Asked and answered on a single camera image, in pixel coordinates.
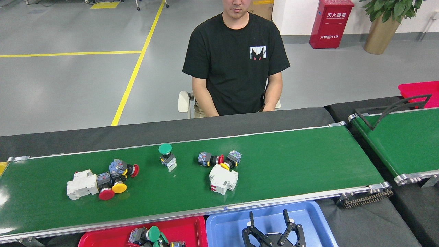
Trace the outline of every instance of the plant pot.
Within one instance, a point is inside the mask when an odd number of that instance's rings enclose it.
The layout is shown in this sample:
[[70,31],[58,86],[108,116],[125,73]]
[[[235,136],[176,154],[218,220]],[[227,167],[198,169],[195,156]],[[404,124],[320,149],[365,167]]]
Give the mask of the plant pot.
[[382,23],[382,17],[381,15],[372,22],[369,35],[364,44],[364,50],[372,54],[383,54],[399,27],[399,22],[394,21],[392,18]]

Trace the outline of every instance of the black t-shirt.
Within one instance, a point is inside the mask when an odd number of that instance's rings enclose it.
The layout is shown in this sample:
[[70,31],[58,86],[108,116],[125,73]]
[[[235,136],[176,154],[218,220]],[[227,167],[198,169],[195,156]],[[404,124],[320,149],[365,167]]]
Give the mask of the black t-shirt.
[[183,72],[207,79],[220,115],[257,112],[264,105],[267,78],[290,66],[279,30],[250,14],[242,29],[230,29],[219,14],[191,34]]

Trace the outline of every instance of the white wall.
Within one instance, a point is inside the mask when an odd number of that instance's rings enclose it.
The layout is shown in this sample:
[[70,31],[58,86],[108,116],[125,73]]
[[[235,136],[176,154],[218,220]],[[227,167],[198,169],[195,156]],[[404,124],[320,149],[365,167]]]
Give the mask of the white wall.
[[[352,8],[344,33],[369,33],[371,21],[361,7],[365,2],[351,1],[355,7]],[[310,35],[318,3],[319,0],[275,0],[272,19],[281,35]],[[435,11],[439,11],[438,0],[423,1],[416,17],[404,19],[396,32],[422,32]],[[439,32],[439,20],[433,22],[429,32]]]

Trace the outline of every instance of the man's arm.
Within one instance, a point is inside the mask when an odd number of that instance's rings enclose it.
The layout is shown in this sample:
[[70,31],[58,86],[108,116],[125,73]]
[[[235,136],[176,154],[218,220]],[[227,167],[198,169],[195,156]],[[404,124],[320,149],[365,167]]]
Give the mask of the man's arm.
[[194,92],[198,105],[204,111],[206,116],[219,116],[218,111],[213,104],[212,97],[206,88],[206,79],[192,77],[192,91]]
[[282,93],[282,72],[268,76],[268,86],[265,91],[264,112],[274,111]]

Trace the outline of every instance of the blue tray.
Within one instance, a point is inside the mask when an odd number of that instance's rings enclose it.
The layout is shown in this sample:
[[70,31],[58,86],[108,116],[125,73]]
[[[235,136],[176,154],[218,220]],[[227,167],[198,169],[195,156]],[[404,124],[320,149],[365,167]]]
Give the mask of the blue tray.
[[[283,233],[286,229],[282,214],[284,209],[288,211],[289,217],[296,224],[303,226],[307,247],[338,247],[322,210],[314,201],[212,214],[206,221],[209,247],[244,247],[242,230],[247,227],[247,222],[250,221],[250,211],[253,212],[255,227],[259,231],[263,233]],[[250,235],[249,238],[252,244],[259,246],[259,242],[253,236]],[[296,234],[291,231],[288,239],[295,244],[297,241]]]

